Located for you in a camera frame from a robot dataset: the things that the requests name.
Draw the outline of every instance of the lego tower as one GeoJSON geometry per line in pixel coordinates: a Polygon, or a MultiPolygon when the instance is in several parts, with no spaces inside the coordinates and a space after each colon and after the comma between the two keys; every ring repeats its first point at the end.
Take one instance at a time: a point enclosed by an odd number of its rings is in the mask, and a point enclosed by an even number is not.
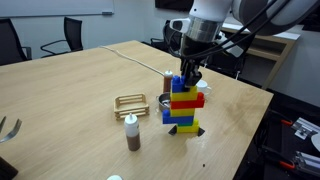
{"type": "Polygon", "coordinates": [[[177,124],[169,133],[203,134],[198,119],[194,118],[195,108],[203,108],[204,95],[196,86],[185,88],[185,78],[174,76],[171,81],[170,110],[162,112],[163,124],[177,124]]]}

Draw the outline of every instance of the red lego brick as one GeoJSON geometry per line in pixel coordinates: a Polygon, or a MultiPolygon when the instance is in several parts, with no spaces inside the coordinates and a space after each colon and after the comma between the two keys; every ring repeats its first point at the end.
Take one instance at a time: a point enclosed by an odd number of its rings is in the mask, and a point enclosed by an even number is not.
{"type": "Polygon", "coordinates": [[[204,106],[204,94],[198,92],[198,98],[195,101],[171,101],[171,109],[188,109],[188,108],[203,108],[204,106]]]}

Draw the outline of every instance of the whiteboard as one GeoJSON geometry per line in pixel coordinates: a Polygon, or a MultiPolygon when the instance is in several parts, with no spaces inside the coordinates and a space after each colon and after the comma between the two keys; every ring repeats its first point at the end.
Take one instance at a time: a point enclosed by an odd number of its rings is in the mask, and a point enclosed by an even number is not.
{"type": "Polygon", "coordinates": [[[113,14],[113,0],[0,0],[0,17],[113,14]]]}

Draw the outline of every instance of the black cable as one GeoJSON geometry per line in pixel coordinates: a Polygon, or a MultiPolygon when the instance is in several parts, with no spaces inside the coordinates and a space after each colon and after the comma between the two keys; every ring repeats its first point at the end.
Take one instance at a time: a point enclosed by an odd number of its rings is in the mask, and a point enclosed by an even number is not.
{"type": "MultiPolygon", "coordinates": [[[[283,9],[283,7],[289,2],[290,0],[287,0],[285,1],[280,8],[278,8],[276,10],[275,13],[272,14],[272,16],[270,18],[268,18],[262,25],[260,25],[256,30],[255,32],[249,34],[248,36],[244,37],[243,39],[239,40],[237,42],[240,43],[242,42],[243,40],[255,35],[261,28],[264,27],[265,24],[267,24],[269,21],[271,21],[273,19],[274,16],[276,16],[280,10],[283,9]]],[[[221,48],[219,50],[216,50],[217,48],[220,48],[222,47],[223,45],[225,45],[226,43],[228,43],[229,41],[231,41],[234,37],[236,37],[237,35],[241,34],[248,26],[250,26],[257,18],[259,18],[263,13],[265,13],[266,10],[268,10],[274,3],[276,2],[276,0],[273,0],[271,1],[266,7],[264,7],[262,10],[259,11],[258,14],[256,14],[246,25],[244,25],[239,31],[237,31],[235,34],[233,34],[232,36],[230,36],[226,41],[224,41],[223,43],[215,46],[215,47],[212,47],[212,48],[209,48],[205,51],[202,51],[200,53],[196,53],[196,54],[193,54],[193,55],[188,55],[188,56],[184,56],[183,58],[186,58],[186,59],[193,59],[193,58],[202,58],[204,56],[208,56],[208,55],[211,55],[211,54],[214,54],[214,53],[217,53],[217,52],[220,52],[220,51],[224,51],[226,49],[229,49],[231,47],[234,47],[236,46],[237,44],[234,43],[233,45],[230,45],[226,48],[221,48]]]]}

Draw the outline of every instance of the small bottle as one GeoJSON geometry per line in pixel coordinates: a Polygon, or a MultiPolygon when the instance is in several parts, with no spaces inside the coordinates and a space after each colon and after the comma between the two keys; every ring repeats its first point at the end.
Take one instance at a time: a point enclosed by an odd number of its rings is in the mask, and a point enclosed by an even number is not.
{"type": "Polygon", "coordinates": [[[136,151],[140,148],[139,122],[136,115],[129,114],[124,120],[124,127],[127,136],[128,148],[136,151]]]}
{"type": "Polygon", "coordinates": [[[171,79],[173,77],[172,71],[168,70],[163,75],[164,81],[163,81],[163,93],[170,92],[171,90],[171,79]]]}

